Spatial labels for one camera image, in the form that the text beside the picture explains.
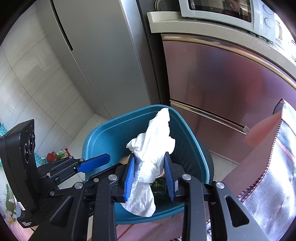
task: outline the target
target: garbage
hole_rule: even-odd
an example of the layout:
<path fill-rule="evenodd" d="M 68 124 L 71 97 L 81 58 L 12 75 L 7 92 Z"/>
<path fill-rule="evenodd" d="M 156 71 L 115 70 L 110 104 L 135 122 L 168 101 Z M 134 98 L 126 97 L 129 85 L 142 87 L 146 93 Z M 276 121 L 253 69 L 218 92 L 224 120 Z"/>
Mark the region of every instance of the garbage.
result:
<path fill-rule="evenodd" d="M 161 109 L 149 121 L 147 131 L 126 145 L 136 156 L 136 168 L 131 195 L 121 205 L 132 214 L 151 217 L 155 212 L 150 183 L 162 176 L 164 155 L 166 152 L 171 154 L 175 148 L 175 139 L 169 136 L 169 121 L 168 108 Z"/>
<path fill-rule="evenodd" d="M 46 156 L 46 160 L 48 162 L 59 161 L 59 160 L 66 158 L 68 156 L 70 156 L 68 149 L 62 148 L 58 153 L 55 153 L 54 151 L 52 153 L 48 153 Z"/>

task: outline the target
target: teal plastic basket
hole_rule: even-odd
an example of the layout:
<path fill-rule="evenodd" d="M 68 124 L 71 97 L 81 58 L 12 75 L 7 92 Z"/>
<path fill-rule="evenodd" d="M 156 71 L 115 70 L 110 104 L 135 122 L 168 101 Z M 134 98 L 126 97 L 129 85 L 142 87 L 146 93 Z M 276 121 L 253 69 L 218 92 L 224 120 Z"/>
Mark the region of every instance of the teal plastic basket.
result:
<path fill-rule="evenodd" d="M 86 180 L 104 169 L 118 163 L 122 157 L 130 154 L 126 144 L 138 134 L 147 130 L 149 120 L 153 119 L 162 108 L 169 108 L 170 136 L 176 140 L 175 149 L 170 155 L 172 162 L 183 166 L 184 171 L 209 183 L 209 168 L 194 134 L 181 115 L 173 108 L 164 105 L 151 105 L 117 117 L 95 128 L 86 138 L 82 157 L 87 160 L 108 153 L 108 164 L 86 173 Z M 126 211 L 120 203 L 115 203 L 116 224 L 144 223 L 172 216 L 184 210 L 184 204 L 155 201 L 156 211 L 149 217 L 136 216 Z"/>
<path fill-rule="evenodd" d="M 2 124 L 1 127 L 0 127 L 0 135 L 4 136 L 6 133 L 7 133 L 7 130 L 4 127 L 4 124 Z"/>
<path fill-rule="evenodd" d="M 34 156 L 35 156 L 35 162 L 37 164 L 37 167 L 42 166 L 44 163 L 42 163 L 41 157 L 36 153 L 34 153 Z"/>

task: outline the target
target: microwave knob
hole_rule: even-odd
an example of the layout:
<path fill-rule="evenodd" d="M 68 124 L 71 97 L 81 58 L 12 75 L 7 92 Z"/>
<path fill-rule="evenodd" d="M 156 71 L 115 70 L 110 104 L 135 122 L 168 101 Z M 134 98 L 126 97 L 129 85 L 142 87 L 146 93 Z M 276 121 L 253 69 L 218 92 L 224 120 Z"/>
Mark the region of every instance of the microwave knob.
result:
<path fill-rule="evenodd" d="M 273 14 L 273 11 L 269 7 L 267 7 L 266 5 L 263 5 L 263 9 L 267 14 L 269 14 L 269 15 Z"/>
<path fill-rule="evenodd" d="M 270 18 L 265 18 L 264 22 L 266 24 L 267 27 L 269 28 L 273 28 L 274 27 L 274 22 L 270 19 Z"/>

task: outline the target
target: label sticker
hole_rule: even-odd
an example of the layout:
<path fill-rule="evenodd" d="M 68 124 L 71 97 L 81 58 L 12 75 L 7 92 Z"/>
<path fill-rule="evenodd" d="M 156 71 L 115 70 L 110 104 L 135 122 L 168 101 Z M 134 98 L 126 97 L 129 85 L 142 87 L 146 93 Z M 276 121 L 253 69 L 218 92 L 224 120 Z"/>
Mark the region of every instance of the label sticker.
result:
<path fill-rule="evenodd" d="M 244 129 L 242 130 L 244 133 L 248 134 L 250 131 L 250 128 L 245 126 Z"/>
<path fill-rule="evenodd" d="M 30 226 L 32 224 L 32 222 L 22 222 L 22 224 L 27 227 L 27 226 Z"/>

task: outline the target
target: gray fabric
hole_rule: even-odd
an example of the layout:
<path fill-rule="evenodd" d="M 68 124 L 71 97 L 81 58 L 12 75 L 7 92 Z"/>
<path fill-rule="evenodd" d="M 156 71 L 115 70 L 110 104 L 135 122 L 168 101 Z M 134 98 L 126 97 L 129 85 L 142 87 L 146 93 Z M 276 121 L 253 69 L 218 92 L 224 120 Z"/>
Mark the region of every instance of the gray fabric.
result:
<path fill-rule="evenodd" d="M 281 122 L 266 170 L 240 197 L 270 241 L 280 240 L 296 216 L 296 111 L 284 100 L 277 111 Z M 212 240 L 210 222 L 207 240 Z"/>

